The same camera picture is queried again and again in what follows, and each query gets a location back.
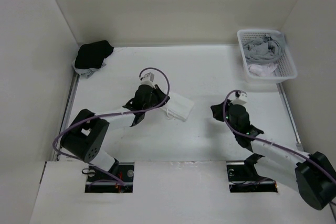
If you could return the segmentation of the white tank top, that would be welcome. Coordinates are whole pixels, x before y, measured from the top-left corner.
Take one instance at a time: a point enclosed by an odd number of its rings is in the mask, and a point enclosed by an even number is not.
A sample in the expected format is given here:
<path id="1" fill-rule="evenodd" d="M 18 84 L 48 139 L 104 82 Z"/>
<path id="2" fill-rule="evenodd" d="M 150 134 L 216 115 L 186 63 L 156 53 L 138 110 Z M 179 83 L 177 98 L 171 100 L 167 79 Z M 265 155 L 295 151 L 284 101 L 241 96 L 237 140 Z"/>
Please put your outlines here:
<path id="1" fill-rule="evenodd" d="M 169 97 L 169 101 L 161 107 L 161 110 L 169 119 L 175 118 L 182 122 L 187 121 L 195 102 L 174 92 L 170 92 Z"/>

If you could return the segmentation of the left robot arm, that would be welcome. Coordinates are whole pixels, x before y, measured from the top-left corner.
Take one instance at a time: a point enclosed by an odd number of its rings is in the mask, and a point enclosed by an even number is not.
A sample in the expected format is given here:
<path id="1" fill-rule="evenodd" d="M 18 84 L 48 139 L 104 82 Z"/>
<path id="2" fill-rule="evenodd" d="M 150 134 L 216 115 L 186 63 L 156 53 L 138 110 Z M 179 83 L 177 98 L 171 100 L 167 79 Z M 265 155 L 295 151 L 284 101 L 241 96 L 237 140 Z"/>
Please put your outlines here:
<path id="1" fill-rule="evenodd" d="M 118 175 L 119 161 L 101 150 L 107 131 L 138 125 L 146 111 L 164 106 L 169 99 L 158 85 L 142 84 L 132 99 L 105 119 L 83 109 L 72 125 L 86 121 L 65 133 L 60 146 L 77 159 L 95 166 L 104 180 L 113 181 Z"/>

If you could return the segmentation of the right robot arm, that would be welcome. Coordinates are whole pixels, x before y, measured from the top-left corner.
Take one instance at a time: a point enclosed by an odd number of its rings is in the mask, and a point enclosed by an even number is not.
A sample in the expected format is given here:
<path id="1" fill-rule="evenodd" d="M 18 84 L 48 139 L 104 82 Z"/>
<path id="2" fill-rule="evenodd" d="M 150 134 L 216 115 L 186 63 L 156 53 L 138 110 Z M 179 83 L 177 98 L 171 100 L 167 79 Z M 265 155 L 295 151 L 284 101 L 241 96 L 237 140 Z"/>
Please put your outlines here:
<path id="1" fill-rule="evenodd" d="M 215 120 L 226 123 L 238 145 L 252 153 L 244 161 L 248 179 L 281 182 L 315 210 L 335 199 L 335 169 L 323 153 L 309 154 L 259 138 L 264 132 L 251 124 L 245 107 L 230 100 L 212 105 L 211 111 Z"/>

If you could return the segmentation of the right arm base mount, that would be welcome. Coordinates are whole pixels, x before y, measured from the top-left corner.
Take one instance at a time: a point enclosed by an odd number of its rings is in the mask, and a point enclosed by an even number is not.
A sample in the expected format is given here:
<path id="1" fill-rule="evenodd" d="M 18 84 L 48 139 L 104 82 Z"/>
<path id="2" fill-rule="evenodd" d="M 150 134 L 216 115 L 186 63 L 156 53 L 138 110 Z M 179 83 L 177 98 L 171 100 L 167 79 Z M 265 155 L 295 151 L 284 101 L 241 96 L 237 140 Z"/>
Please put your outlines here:
<path id="1" fill-rule="evenodd" d="M 260 176 L 255 165 L 262 158 L 253 154 L 244 161 L 226 163 L 229 191 L 231 193 L 277 193 L 277 183 L 267 177 Z"/>

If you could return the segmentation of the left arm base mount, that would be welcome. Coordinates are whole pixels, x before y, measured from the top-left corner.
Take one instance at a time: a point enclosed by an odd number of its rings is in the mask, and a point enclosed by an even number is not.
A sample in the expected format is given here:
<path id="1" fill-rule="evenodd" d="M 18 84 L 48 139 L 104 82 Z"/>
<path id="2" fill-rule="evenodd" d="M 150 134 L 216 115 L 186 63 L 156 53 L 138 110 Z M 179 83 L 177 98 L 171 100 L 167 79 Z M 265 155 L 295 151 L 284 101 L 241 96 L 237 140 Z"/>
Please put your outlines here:
<path id="1" fill-rule="evenodd" d="M 120 163 L 115 175 L 124 182 L 119 185 L 111 176 L 88 166 L 82 170 L 86 175 L 85 193 L 133 193 L 135 163 Z"/>

